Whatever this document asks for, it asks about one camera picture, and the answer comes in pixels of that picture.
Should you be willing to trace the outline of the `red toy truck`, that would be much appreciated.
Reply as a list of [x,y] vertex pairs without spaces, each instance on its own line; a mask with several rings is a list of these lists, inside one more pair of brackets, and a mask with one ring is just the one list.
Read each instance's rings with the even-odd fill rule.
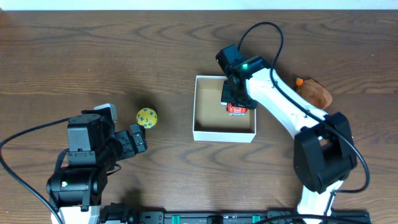
[[231,116],[244,116],[248,111],[247,108],[233,106],[231,103],[226,105],[226,110]]

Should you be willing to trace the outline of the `brown plush toy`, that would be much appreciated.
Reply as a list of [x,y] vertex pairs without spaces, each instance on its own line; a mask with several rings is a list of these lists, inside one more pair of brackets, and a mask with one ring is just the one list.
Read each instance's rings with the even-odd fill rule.
[[304,80],[297,78],[295,84],[297,86],[296,92],[313,106],[324,110],[331,105],[333,101],[332,95],[314,79]]

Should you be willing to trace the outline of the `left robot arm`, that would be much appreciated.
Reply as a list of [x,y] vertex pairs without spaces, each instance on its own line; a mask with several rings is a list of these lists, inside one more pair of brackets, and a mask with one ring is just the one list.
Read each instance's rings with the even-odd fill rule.
[[146,131],[133,124],[116,131],[110,115],[82,114],[68,120],[68,165],[47,182],[50,204],[64,223],[102,223],[100,206],[118,161],[147,150]]

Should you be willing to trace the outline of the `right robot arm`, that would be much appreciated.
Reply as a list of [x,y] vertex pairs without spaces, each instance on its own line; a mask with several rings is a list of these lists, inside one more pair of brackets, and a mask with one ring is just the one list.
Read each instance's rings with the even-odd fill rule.
[[294,139],[294,170],[303,184],[299,214],[331,215],[336,191],[357,166],[348,119],[329,115],[293,91],[262,57],[246,59],[234,44],[215,57],[227,79],[221,104],[235,108],[265,107]]

